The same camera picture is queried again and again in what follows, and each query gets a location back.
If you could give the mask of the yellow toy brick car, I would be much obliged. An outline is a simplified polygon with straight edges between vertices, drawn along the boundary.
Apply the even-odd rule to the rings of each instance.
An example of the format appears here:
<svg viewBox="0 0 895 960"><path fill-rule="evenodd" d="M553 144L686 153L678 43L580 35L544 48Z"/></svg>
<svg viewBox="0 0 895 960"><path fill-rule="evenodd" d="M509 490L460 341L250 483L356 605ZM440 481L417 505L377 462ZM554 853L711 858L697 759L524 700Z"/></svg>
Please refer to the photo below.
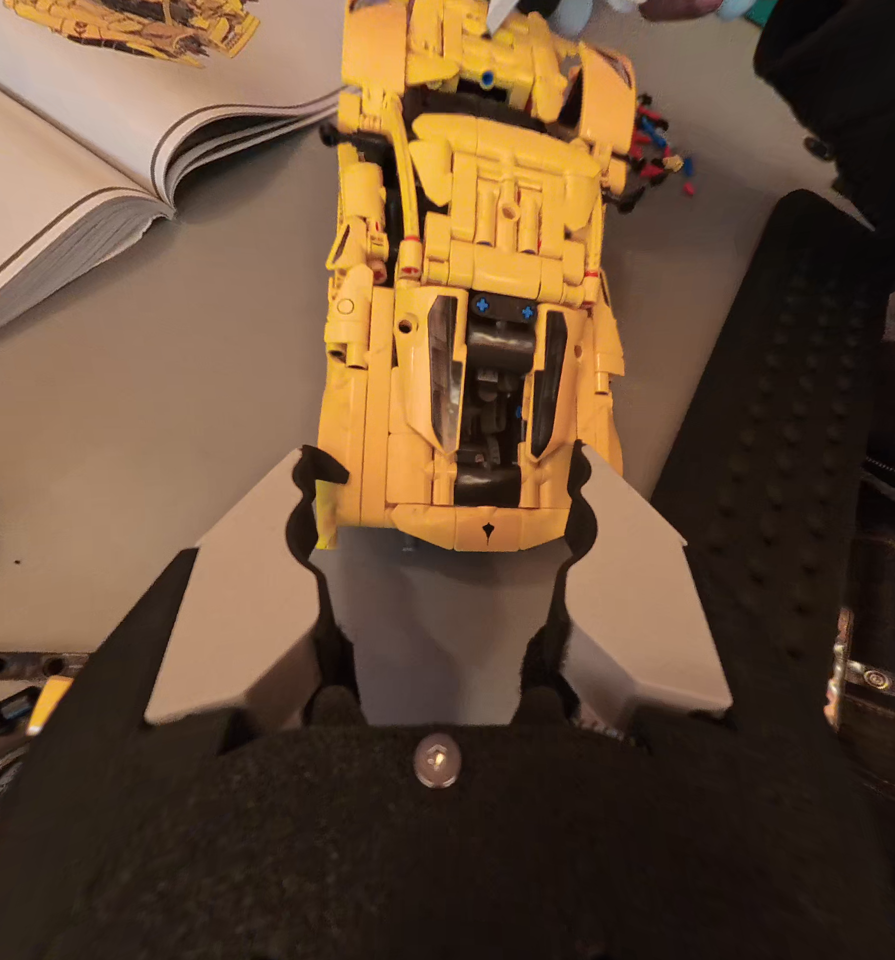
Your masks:
<svg viewBox="0 0 895 960"><path fill-rule="evenodd" d="M455 551L564 534L580 442L618 474L624 374L602 269L637 91L537 11L348 2L323 330L318 547L394 529Z"/></svg>

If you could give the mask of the person's right hand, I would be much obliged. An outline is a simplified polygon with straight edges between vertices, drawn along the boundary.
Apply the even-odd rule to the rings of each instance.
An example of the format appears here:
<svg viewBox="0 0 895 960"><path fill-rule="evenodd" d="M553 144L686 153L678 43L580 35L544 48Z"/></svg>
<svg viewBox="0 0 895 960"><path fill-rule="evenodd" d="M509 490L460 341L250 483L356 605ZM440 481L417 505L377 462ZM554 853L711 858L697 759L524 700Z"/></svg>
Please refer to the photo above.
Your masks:
<svg viewBox="0 0 895 960"><path fill-rule="evenodd" d="M719 0L648 0L638 4L638 11L651 22L677 22L711 16L721 6Z"/></svg>

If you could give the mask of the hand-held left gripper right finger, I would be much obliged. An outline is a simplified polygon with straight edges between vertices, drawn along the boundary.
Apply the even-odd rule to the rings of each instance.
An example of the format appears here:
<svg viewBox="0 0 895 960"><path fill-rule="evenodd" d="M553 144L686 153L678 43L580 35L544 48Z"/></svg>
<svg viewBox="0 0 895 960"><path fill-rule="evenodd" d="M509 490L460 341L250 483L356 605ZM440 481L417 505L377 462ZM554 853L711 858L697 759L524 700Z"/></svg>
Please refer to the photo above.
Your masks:
<svg viewBox="0 0 895 960"><path fill-rule="evenodd" d="M579 448L589 474L577 506L588 508L565 576L568 637L561 670L582 713L629 724L641 708L723 719L733 705L686 541L609 462Z"/></svg>

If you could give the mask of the person's right forearm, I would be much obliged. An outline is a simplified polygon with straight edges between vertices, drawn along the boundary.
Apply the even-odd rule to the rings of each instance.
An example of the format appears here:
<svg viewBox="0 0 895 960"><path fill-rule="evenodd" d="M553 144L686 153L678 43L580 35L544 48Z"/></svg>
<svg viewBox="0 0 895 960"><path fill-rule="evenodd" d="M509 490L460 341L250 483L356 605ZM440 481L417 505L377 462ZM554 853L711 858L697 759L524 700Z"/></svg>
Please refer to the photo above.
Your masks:
<svg viewBox="0 0 895 960"><path fill-rule="evenodd" d="M895 1L780 1L753 67L830 151L847 199L895 234Z"/></svg>

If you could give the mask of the instruction booklet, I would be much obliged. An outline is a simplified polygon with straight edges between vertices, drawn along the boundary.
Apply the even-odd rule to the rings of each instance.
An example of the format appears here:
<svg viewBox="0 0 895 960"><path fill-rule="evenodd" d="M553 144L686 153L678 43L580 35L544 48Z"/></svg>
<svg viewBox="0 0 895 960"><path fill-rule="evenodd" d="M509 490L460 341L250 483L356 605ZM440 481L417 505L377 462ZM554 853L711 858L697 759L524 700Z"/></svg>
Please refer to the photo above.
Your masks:
<svg viewBox="0 0 895 960"><path fill-rule="evenodd" d="M342 2L0 1L0 330L334 111Z"/></svg>

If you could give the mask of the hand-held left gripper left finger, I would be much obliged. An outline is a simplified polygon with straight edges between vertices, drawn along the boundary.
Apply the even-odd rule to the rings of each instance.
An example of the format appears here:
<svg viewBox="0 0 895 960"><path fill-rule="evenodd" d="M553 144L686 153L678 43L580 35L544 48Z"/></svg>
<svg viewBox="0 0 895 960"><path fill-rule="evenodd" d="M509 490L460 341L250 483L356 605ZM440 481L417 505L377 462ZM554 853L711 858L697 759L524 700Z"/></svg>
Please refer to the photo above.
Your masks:
<svg viewBox="0 0 895 960"><path fill-rule="evenodd" d="M358 695L354 648L334 617L318 543L318 482L345 468L304 445L201 538L144 718L164 725L236 709L286 728L322 687Z"/></svg>

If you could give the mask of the pile of black yellow bricks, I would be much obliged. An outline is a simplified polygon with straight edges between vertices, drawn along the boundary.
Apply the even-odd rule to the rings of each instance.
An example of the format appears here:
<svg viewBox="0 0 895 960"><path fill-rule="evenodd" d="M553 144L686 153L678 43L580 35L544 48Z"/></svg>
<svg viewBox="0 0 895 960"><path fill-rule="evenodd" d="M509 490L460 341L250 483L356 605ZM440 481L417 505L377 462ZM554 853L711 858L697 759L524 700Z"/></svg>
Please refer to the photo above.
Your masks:
<svg viewBox="0 0 895 960"><path fill-rule="evenodd" d="M0 695L0 799L30 742L43 730L90 654L75 652L0 652L0 683L20 690Z"/></svg>

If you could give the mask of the dark trousers with belt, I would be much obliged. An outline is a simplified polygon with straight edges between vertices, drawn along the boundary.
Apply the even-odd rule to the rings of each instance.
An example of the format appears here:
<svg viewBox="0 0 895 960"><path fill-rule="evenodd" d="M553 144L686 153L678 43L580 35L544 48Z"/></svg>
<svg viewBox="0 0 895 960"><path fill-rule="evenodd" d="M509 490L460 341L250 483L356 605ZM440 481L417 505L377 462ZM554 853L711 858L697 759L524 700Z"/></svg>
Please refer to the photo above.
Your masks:
<svg viewBox="0 0 895 960"><path fill-rule="evenodd" d="M862 467L826 714L866 786L895 884L895 465Z"/></svg>

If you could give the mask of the pile of coloured brick pins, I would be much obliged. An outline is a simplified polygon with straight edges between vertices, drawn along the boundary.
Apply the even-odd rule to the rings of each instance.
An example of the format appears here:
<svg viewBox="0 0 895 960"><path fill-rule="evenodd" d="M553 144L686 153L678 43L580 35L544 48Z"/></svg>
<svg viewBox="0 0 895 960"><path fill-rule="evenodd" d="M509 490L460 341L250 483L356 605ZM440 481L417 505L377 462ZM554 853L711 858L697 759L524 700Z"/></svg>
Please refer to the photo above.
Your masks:
<svg viewBox="0 0 895 960"><path fill-rule="evenodd" d="M628 173L628 184L616 202L619 214L630 214L650 189L671 179L681 183L681 194L694 198L694 160L676 149L671 139L670 121L658 113L653 97L642 93L637 97L631 146L622 156Z"/></svg>

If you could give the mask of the grey desk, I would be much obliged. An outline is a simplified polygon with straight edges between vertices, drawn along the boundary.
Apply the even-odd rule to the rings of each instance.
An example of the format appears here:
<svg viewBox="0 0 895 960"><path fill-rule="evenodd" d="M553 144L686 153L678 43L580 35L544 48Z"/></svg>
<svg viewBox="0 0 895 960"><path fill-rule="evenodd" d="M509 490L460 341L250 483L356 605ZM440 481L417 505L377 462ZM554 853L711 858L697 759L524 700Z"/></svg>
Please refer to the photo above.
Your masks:
<svg viewBox="0 0 895 960"><path fill-rule="evenodd" d="M693 160L612 218L604 270L626 374L625 479L649 497L777 200L843 210L830 164L755 76L760 33L600 9L589 36ZM190 174L177 217L0 331L0 649L91 650L183 548L314 443L336 160L315 129ZM318 552L375 723L511 717L565 557L406 547L345 530Z"/></svg>

